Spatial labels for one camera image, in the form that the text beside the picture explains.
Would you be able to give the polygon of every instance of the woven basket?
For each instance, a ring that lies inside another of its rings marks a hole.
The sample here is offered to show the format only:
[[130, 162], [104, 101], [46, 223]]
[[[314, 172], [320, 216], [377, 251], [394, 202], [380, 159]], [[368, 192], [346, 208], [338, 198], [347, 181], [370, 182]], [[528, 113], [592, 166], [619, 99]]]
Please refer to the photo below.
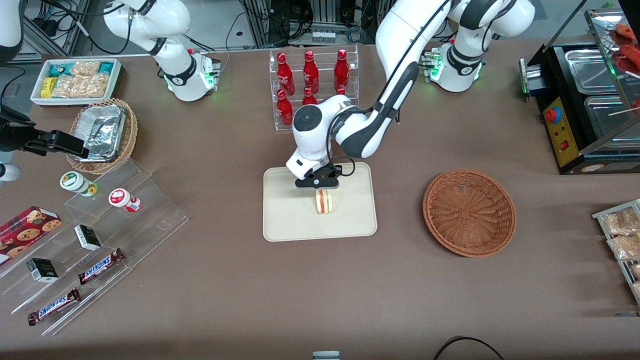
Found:
[[516, 229], [516, 211], [507, 191], [469, 169], [438, 175], [424, 193], [422, 214], [436, 240], [470, 258], [504, 249]]
[[[122, 107], [127, 113], [127, 117], [124, 123], [124, 130], [122, 130], [119, 155], [117, 159], [115, 161], [112, 161], [111, 163], [81, 163], [80, 161], [73, 160], [71, 156], [67, 155], [67, 161], [74, 169], [80, 172], [88, 172], [95, 175], [104, 174], [105, 172], [107, 172], [107, 170], [113, 168], [118, 163], [131, 156], [133, 148], [136, 146], [136, 136], [138, 135], [138, 120], [136, 119], [136, 114], [133, 113], [126, 102], [120, 99], [109, 99], [107, 101], [96, 102], [95, 104], [89, 105], [89, 107], [107, 105], [118, 105]], [[80, 113], [76, 116], [76, 120], [74, 121], [73, 125], [71, 125], [71, 134], [76, 131], [76, 126], [78, 125], [78, 120], [80, 119], [82, 111], [80, 111]]]

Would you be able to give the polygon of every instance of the small black box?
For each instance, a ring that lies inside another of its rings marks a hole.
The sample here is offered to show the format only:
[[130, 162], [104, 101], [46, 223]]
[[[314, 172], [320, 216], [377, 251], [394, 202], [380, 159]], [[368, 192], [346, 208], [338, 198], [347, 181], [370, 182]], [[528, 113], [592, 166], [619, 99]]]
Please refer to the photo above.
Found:
[[58, 278], [51, 260], [32, 258], [27, 261], [27, 267], [35, 281], [54, 282]]
[[95, 235], [95, 231], [93, 231], [91, 227], [80, 224], [74, 228], [74, 231], [76, 232], [78, 241], [80, 241], [80, 246], [90, 251], [100, 249], [102, 244], [100, 244], [98, 236]]

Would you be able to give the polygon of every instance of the glass display case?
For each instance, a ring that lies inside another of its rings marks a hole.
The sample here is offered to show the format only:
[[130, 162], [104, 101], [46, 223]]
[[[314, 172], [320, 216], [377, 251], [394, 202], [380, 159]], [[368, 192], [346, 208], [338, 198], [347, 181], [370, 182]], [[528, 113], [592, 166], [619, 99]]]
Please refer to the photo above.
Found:
[[623, 112], [640, 104], [640, 69], [620, 53], [628, 45], [640, 54], [620, 31], [636, 22], [627, 12], [586, 10], [592, 39], [559, 41], [563, 26], [529, 63], [520, 60], [523, 91], [538, 102], [562, 174], [640, 172], [640, 111]]

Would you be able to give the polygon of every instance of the coca-cola bottle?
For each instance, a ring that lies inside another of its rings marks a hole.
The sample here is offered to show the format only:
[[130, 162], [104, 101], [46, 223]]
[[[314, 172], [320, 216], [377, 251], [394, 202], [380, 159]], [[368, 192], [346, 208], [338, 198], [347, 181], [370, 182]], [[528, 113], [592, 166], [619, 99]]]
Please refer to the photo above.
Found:
[[287, 57], [284, 53], [278, 53], [276, 56], [278, 60], [278, 82], [280, 88], [283, 88], [287, 95], [293, 96], [296, 93], [296, 86], [293, 85], [293, 71], [287, 63]]
[[314, 94], [320, 91], [320, 75], [318, 74], [318, 65], [314, 60], [314, 52], [305, 51], [305, 67], [302, 69], [305, 75], [305, 87], [310, 87]]
[[335, 62], [333, 68], [333, 87], [337, 92], [342, 86], [347, 88], [349, 85], [349, 63], [347, 63], [347, 51], [345, 49], [338, 50], [338, 61]]
[[305, 98], [302, 99], [302, 105], [309, 105], [309, 104], [317, 104], [318, 100], [316, 100], [316, 97], [314, 96], [314, 91], [307, 86], [305, 88]]
[[278, 89], [276, 94], [278, 96], [276, 107], [278, 108], [280, 121], [283, 126], [291, 127], [293, 123], [293, 108], [291, 107], [291, 102], [287, 99], [287, 93], [283, 89]]

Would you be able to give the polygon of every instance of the snickers bar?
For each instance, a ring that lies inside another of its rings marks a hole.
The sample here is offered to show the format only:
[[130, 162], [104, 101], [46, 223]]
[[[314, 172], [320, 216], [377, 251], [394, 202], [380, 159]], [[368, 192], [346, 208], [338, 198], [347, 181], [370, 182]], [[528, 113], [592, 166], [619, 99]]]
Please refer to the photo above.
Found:
[[102, 259], [99, 263], [91, 266], [82, 274], [79, 274], [78, 278], [80, 278], [80, 285], [86, 284], [89, 280], [98, 276], [108, 268], [112, 267], [118, 260], [122, 258], [124, 258], [124, 254], [122, 254], [120, 248], [117, 248], [114, 252], [110, 253], [109, 256]]
[[55, 313], [56, 311], [60, 311], [63, 307], [69, 304], [73, 304], [74, 302], [80, 302], [80, 293], [76, 288], [73, 288], [70, 293], [52, 302], [47, 307], [40, 309], [40, 311], [34, 311], [33, 313], [29, 314], [29, 325], [34, 326], [35, 324], [41, 322], [45, 317]]

